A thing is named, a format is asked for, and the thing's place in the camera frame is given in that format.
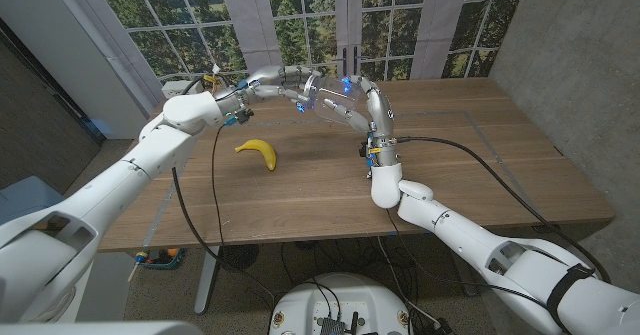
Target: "yellow banana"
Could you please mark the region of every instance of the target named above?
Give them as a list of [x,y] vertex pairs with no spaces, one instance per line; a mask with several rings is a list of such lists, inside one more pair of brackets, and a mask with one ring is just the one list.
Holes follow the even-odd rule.
[[276,168],[276,152],[268,142],[260,139],[247,140],[247,142],[242,146],[238,146],[236,148],[236,152],[247,149],[260,151],[262,153],[262,157],[264,157],[264,162],[267,163],[267,167],[269,168],[269,170],[273,171],[273,169]]

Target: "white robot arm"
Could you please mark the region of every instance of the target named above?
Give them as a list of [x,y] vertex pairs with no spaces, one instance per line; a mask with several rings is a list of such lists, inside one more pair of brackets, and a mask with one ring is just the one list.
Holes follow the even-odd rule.
[[402,180],[388,99],[365,78],[352,76],[351,81],[366,92],[367,110],[373,118],[366,156],[376,205],[389,209],[400,203],[398,215],[402,219],[434,233],[488,284],[546,305],[494,288],[514,312],[544,334],[638,331],[640,295],[600,281],[580,259],[553,243],[496,236],[434,200],[429,187]]
[[[543,240],[496,236],[435,201],[425,185],[402,180],[393,112],[374,83],[358,76],[347,80],[366,93],[369,122],[339,100],[325,98],[318,105],[318,79],[304,67],[267,67],[236,88],[172,98],[142,130],[139,144],[77,193],[0,226],[0,262],[12,264],[0,267],[0,323],[42,319],[85,272],[111,224],[160,172],[188,159],[205,128],[245,122],[253,114],[250,104],[273,97],[290,99],[301,111],[323,106],[367,133],[373,201],[385,209],[400,203],[401,218],[433,232],[488,284],[547,304],[549,310],[496,290],[534,328],[545,334],[559,334],[561,326],[576,335],[600,334],[626,331],[639,321],[639,295],[598,280],[568,251]],[[54,217],[67,222],[58,234],[33,230]]]
[[[120,161],[61,203],[0,226],[0,263],[11,264],[0,266],[0,323],[46,320],[43,314],[84,274],[111,224],[152,179],[189,158],[206,128],[245,122],[253,114],[247,106],[266,98],[298,101],[301,95],[288,87],[319,75],[300,66],[267,67],[236,88],[171,98]],[[66,223],[59,233],[33,230],[52,218]]]

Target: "concrete wall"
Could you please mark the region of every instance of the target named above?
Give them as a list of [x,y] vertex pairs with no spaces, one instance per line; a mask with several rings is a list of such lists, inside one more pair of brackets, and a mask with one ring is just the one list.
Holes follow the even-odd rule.
[[636,292],[639,57],[640,0],[521,0],[490,74],[615,208],[581,243]]
[[0,0],[0,17],[109,139],[146,118],[62,0]]

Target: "wooden table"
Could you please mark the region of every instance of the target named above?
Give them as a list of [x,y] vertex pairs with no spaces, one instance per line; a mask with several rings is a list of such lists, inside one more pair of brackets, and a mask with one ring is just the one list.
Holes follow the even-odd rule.
[[[605,221],[613,210],[573,165],[489,79],[380,83],[396,115],[396,136],[441,137],[477,152],[525,200],[554,223]],[[370,197],[364,136],[300,114],[287,101],[252,106],[246,125],[221,131],[215,182],[225,244],[386,235],[394,231]],[[180,177],[187,209],[211,245],[221,243],[211,189],[215,131],[198,141]],[[259,138],[273,145],[270,172],[259,152],[234,147]],[[436,143],[399,144],[405,179],[431,187],[435,198],[488,227],[536,224],[473,158]],[[403,232],[422,232],[402,220]],[[102,251],[199,246],[161,174],[107,232]]]

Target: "clear plastic part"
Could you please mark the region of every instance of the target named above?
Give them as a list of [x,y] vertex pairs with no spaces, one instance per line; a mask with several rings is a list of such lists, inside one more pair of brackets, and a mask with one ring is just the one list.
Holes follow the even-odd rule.
[[298,107],[313,109],[318,116],[346,124],[347,120],[333,109],[328,108],[324,100],[329,99],[348,110],[353,110],[358,105],[358,100],[363,93],[362,88],[358,84],[352,83],[349,78],[311,76],[304,87],[303,95],[307,100]]

